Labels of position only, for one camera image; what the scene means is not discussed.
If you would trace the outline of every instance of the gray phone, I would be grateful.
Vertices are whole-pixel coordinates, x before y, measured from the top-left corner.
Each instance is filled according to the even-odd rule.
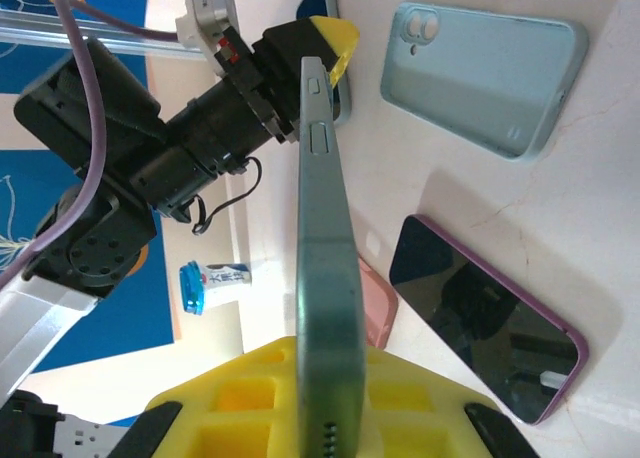
[[[297,393],[301,456],[353,458],[366,374],[365,319],[333,123],[320,58],[302,59],[298,194]]]
[[[494,153],[533,158],[587,47],[578,23],[403,3],[380,89],[389,103]]]

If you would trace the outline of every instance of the smartphone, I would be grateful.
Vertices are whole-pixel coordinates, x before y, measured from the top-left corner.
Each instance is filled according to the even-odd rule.
[[[296,19],[311,16],[339,18],[337,0],[302,0],[296,11]],[[345,73],[333,89],[333,120],[336,125],[347,121],[351,115],[349,80]]]
[[[301,64],[298,445],[304,457],[356,456],[366,383],[358,251],[331,121],[329,75],[318,57],[305,56]]]
[[[521,421],[537,424],[584,367],[584,337],[428,217],[405,219],[398,294]]]

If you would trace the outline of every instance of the phone screen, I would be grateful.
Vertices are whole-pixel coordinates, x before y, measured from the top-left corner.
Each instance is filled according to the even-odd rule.
[[[573,340],[507,289],[508,280],[484,272],[416,217],[404,222],[390,281],[525,423],[540,420],[578,363]]]
[[[296,19],[309,18],[311,16],[329,16],[326,0],[302,0],[296,11]],[[338,87],[333,89],[333,119],[340,116],[340,94]]]

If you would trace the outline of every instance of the small bottle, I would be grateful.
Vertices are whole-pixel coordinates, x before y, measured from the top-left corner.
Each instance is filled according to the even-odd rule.
[[[201,266],[192,261],[180,268],[182,305],[194,315],[237,301],[250,286],[251,272],[244,264]]]

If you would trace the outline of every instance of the yellow phone holder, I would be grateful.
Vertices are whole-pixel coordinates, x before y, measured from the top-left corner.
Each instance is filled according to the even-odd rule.
[[[295,353],[282,338],[156,397],[182,407],[153,458],[298,458]],[[373,347],[366,386],[359,458],[492,458],[464,411],[487,397]]]

